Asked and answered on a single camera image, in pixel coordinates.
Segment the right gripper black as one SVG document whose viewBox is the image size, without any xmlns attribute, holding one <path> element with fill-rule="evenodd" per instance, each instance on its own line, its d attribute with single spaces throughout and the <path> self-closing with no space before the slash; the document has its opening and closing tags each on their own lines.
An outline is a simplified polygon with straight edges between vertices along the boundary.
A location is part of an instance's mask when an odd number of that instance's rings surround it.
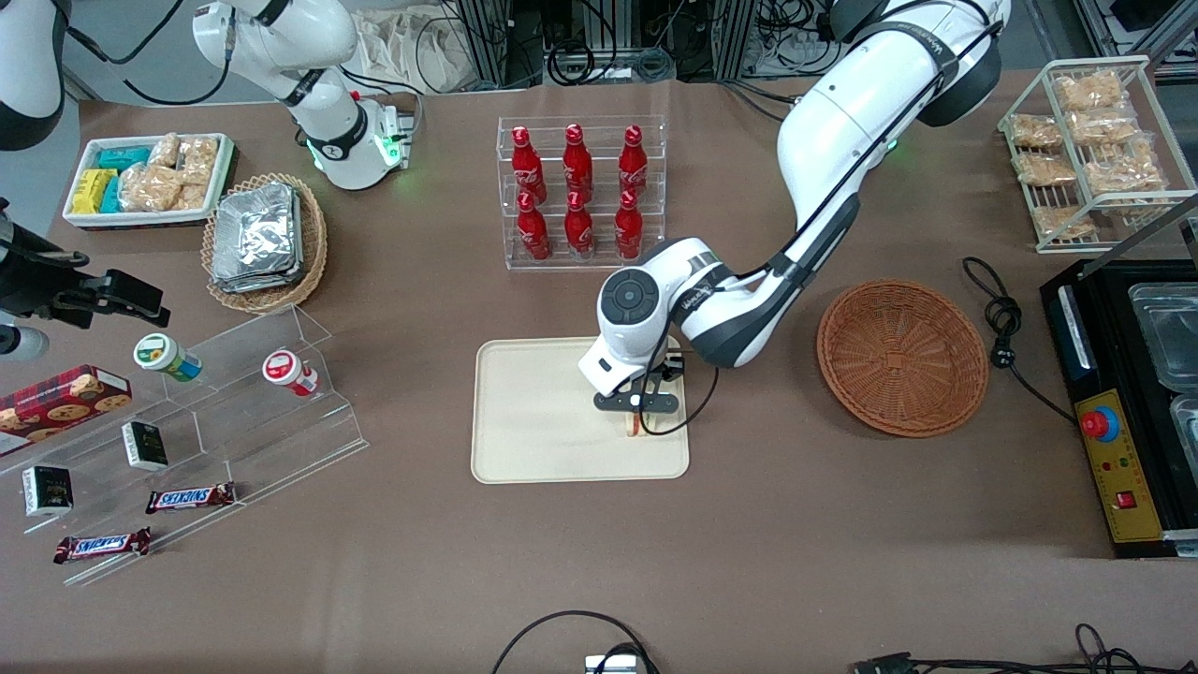
<svg viewBox="0 0 1198 674">
<path fill-rule="evenodd" d="M 163 306 L 163 291 L 123 271 L 107 271 L 85 280 L 79 271 L 90 263 L 81 251 L 65 251 L 55 243 L 17 225 L 8 215 L 10 201 L 1 200 L 1 308 L 19 318 L 56 320 L 65 324 L 89 324 L 90 312 L 58 306 L 59 295 L 78 290 L 91 312 L 125 315 L 149 324 L 167 326 L 171 312 Z"/>
</svg>

